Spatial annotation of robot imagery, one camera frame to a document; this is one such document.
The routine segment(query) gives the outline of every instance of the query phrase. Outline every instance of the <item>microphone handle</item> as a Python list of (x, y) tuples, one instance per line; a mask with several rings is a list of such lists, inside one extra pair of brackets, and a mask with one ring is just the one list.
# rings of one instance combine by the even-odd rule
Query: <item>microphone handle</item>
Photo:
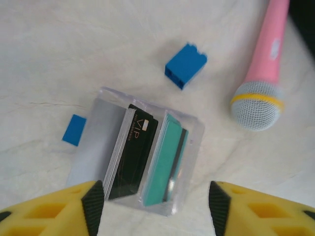
[(279, 81), (280, 57), (289, 0), (270, 0), (245, 82)]

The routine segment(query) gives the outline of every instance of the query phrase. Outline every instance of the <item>teal card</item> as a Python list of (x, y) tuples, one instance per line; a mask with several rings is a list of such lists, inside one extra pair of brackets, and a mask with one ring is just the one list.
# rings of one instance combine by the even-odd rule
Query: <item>teal card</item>
[(167, 114), (160, 135), (157, 153), (144, 194), (144, 206), (160, 204), (169, 200), (172, 193), (170, 186), (174, 186), (188, 132), (175, 118)]

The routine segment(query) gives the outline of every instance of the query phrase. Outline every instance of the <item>yellow ring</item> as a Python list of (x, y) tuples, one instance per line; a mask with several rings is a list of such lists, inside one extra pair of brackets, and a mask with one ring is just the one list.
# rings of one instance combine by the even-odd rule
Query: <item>yellow ring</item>
[(267, 95), (263, 95), (263, 94), (257, 94), (257, 93), (248, 93), (248, 94), (236, 95), (231, 100), (231, 105), (233, 102), (238, 101), (238, 100), (242, 100), (242, 99), (261, 100), (261, 101), (268, 102), (268, 103), (271, 103), (272, 105), (279, 107), (279, 109), (281, 111), (283, 111), (283, 109), (284, 109), (283, 102), (279, 101), (278, 99), (271, 97), (271, 96), (267, 96)]

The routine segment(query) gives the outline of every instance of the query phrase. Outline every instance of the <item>card holder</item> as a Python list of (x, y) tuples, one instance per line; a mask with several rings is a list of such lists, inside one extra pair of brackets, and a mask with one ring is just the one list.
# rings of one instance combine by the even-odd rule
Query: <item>card holder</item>
[(203, 132), (194, 116), (103, 87), (68, 184), (102, 180), (107, 201), (175, 214), (183, 207)]

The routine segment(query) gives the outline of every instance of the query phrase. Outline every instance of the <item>microphone grille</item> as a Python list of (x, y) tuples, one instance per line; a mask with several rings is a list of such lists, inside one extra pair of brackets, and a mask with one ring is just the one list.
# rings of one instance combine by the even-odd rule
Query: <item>microphone grille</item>
[[(281, 92), (273, 84), (252, 81), (242, 84), (235, 92), (234, 98), (243, 94), (265, 95), (279, 101)], [(280, 107), (265, 99), (246, 99), (232, 101), (231, 112), (236, 121), (246, 129), (261, 131), (271, 127), (280, 117)]]

